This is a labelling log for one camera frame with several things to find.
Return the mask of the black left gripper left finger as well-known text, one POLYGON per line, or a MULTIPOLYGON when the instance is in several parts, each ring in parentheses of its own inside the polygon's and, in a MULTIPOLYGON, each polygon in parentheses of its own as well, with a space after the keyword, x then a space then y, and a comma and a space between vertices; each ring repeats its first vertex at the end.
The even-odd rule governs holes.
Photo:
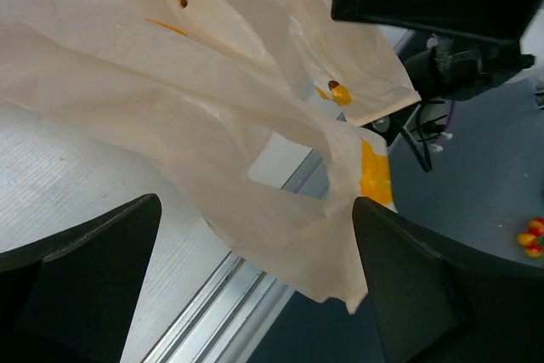
POLYGON ((118 362, 162 204, 146 194, 1 255, 3 362, 118 362))

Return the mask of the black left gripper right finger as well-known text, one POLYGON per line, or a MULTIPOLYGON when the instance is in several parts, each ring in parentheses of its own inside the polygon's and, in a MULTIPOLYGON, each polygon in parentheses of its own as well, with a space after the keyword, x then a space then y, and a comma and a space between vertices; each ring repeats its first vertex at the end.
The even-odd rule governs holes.
POLYGON ((481 252, 368 197, 354 233, 387 362, 541 362, 543 270, 481 252))

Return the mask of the colourful sticker on floor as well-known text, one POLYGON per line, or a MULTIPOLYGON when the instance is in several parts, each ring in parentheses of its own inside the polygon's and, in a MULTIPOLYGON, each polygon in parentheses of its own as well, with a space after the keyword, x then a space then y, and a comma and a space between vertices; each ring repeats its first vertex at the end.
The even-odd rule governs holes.
POLYGON ((529 257, 540 258, 543 256, 543 235, 543 217, 534 217, 527 223, 526 230, 517 235, 517 242, 529 257))

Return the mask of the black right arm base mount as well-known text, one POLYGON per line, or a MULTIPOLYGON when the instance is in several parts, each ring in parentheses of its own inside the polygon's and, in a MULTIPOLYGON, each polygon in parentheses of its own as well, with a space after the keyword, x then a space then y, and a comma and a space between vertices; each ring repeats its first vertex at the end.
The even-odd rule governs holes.
POLYGON ((403 139, 425 173, 433 170, 431 152, 451 136, 447 128, 456 103, 501 86, 537 61, 520 46, 422 33, 408 34, 396 51, 421 100, 366 127, 383 136, 389 147, 403 139))

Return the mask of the aluminium table edge rail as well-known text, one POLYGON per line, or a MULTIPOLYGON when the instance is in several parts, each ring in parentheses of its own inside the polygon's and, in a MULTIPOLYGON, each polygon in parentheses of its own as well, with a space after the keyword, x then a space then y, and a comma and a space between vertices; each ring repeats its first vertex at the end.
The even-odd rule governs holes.
POLYGON ((274 319, 294 290, 229 254, 143 358, 144 362, 227 362, 243 330, 274 319))

